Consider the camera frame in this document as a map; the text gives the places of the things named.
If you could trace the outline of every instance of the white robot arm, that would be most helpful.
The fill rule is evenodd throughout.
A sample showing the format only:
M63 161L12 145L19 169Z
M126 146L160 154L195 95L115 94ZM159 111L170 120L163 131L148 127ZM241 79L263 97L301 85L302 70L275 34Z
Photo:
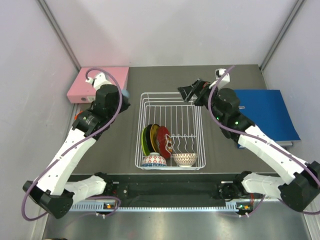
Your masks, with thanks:
M244 171L233 181L231 191L228 189L229 193L232 192L232 197L228 194L229 198L259 193L278 198L290 208L302 212L320 193L317 183L319 177L310 175L320 176L320 164L316 161L309 164L292 156L239 111L240 100L235 91L230 88L218 89L230 81L228 71L217 69L216 78L219 80L213 84L197 79L192 85L179 87L178 90L185 102L196 95L194 105L205 106L209 110L226 138L255 153L279 175L267 176Z
M38 179L34 187L31 187L32 181L27 181L23 186L25 192L30 191L29 195L34 202L57 219L63 217L73 204L104 193L109 181L106 174L97 173L85 180L67 182L86 151L109 127L91 138L88 136L110 122L119 106L119 90L107 80L105 74L99 73L95 78L88 78L87 82L96 89L95 101L89 109L78 114L49 166L55 164ZM122 96L119 112L129 106L128 98Z

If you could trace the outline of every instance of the dish rack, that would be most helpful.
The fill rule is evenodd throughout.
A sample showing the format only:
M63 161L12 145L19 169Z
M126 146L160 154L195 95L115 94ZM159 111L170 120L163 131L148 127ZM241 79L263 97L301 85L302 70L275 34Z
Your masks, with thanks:
M136 138L135 165L143 170L199 170L206 165L201 107L194 106L196 97L184 102L179 92L145 92L140 98L139 122ZM177 166L172 154L167 166L142 166L144 153L141 134L149 124L165 126L172 139L172 154L196 153L192 167Z

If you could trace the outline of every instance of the pink case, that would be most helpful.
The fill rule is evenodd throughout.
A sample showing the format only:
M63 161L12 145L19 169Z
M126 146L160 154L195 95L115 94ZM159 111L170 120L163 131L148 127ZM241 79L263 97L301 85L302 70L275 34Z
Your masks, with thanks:
M128 66L121 67L99 67L110 73L119 83L121 89L127 89L128 82ZM86 72L90 67L82 67L78 76L76 76L72 86L70 87L66 96L72 104L91 103L95 100L96 90L94 87L86 82ZM99 71L93 70L89 73L89 77L94 78Z

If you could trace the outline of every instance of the white background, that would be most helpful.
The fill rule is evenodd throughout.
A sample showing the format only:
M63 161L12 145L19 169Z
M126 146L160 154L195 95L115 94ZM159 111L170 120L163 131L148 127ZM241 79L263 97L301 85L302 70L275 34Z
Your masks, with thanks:
M291 150L320 161L320 1L303 5L264 71L270 89L280 89L301 142Z
M22 186L62 144L77 72L36 1L1 1L0 31L0 239L28 240L35 222L22 218ZM28 200L29 217L38 210Z
M295 0L47 0L89 66L261 64Z

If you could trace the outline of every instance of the cable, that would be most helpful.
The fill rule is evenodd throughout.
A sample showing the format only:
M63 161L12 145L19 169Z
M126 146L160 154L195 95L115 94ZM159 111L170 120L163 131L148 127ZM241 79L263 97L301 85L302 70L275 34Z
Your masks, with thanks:
M114 199L116 200L116 207L114 208L113 211L111 212L108 212L107 214L101 214L101 213L97 213L97 212L87 212L87 213L84 213L80 216L78 216L76 219L70 221L69 223L67 223L62 229L60 229L60 232L64 229L66 229L67 227L69 227L71 224L73 224L74 222L78 221L79 219L85 217L85 216L89 216L89 215L96 215L96 216L99 216L101 215L103 217L103 219L105 219L105 217L110 217L112 216L113 214L115 214L115 212L118 210L118 208L120 208L121 206L121 200L118 198L118 197L115 197L115 196L93 196L93 197L89 197L88 199L103 199L103 200L108 200L108 199Z
M109 212L108 214L106 214L106 216L110 217L112 216L113 214L116 213L116 211L118 210L118 208L120 208L121 206L121 200L116 197L116 196L91 196L91 197L88 197L87 199L92 199L92 200L97 200L97 199L102 199L102 200L106 200L106 199L114 199L117 201L117 204L114 208L113 211Z
M253 193L250 193L250 205L254 206L255 204L255 195Z
M257 139L263 143L267 143L266 140L258 137L258 136L255 136L255 135L252 135L252 134L249 134L249 133L246 133L244 131L238 131L238 130L235 130L235 129L232 129L230 127L227 127L227 126L224 126L222 125L217 119L216 117L214 116L213 112L212 112L212 109L211 109L211 100L212 100L212 97L213 97L213 94L216 90L216 88L218 87L218 84L221 82L221 80L228 74L231 72L231 70L235 67L235 65L232 65L231 67L229 67L225 72L224 74L221 75L221 77L216 81L215 85L213 86L213 88L211 89L211 92L209 94L209 99L208 99L208 110L209 110L209 113L210 113L210 116L211 118L213 119L213 121L222 129L224 130L227 130L229 132L232 132L232 133L235 133L235 134L240 134L240 135L244 135L244 136L248 136L248 137L251 137L253 139ZM276 145L273 145L273 144L270 144L270 146L277 150L278 152L282 153L283 155L285 155L286 157L288 157L289 159L291 159L292 161L294 161L296 164L298 164L300 167L302 167L311 177L312 179L316 182L316 184L320 187L320 181L318 180L318 178L312 173L312 171L307 168L307 166L305 166L303 163L301 163L298 159L296 159L292 154L289 154L287 152L285 152L283 149L277 147ZM316 212L307 212L307 211L302 211L301 213L303 214L306 214L306 215L318 215L320 214L320 210L319 211L316 211Z
M256 208L254 208L254 209L252 210L252 212L248 213L247 215L243 215L243 216L241 216L241 217L245 217L245 216L250 217L252 214L254 214L254 213L261 207L261 204L262 204L262 202L265 200L265 197L266 197L266 195L264 195L264 196L261 198L260 202L258 203L258 205L256 206Z
M121 106L122 106L122 92L121 92L121 88L117 82L117 80L115 79L114 76L112 76L110 73L108 73L107 71L103 70L103 69L100 69L98 67L92 67L90 69L88 69L88 71L86 71L85 73L85 78L88 79L88 73L91 72L91 71L94 71L94 70L97 70L97 71L100 71L100 72L103 72L105 75L109 76L113 82L115 83L116 87L118 88L118 92L119 92L119 105L118 105L118 108L116 109L113 117L110 119L110 121L108 121L108 123L106 125L104 125L102 128L98 129L97 131L93 132L92 134L90 134L89 136L87 136L86 138L80 140L79 142L75 143L74 145L72 145L71 147L69 147L64 153L61 154L61 157L64 157L71 149L75 148L76 146L78 146L79 144L82 144L84 141L94 137L95 135L101 133L103 130L105 130L107 127L109 127L109 125L116 119L116 117L118 116L120 110L121 110ZM22 217L31 222L31 221L35 221L35 220L38 220L42 217L44 217L47 212L37 216L37 217L34 217L34 218L29 218L27 215L26 215L26 202L27 202L27 199L28 199L28 196L30 194L30 192L32 191L32 189L37 185L38 181L54 166L57 164L57 162L59 162L59 158L56 159L53 163L51 163L34 181L33 183L31 184L31 186L27 189L27 191L25 192L24 194L24 197L23 197L23 200L22 200L22 204L21 204L21 214L22 214Z

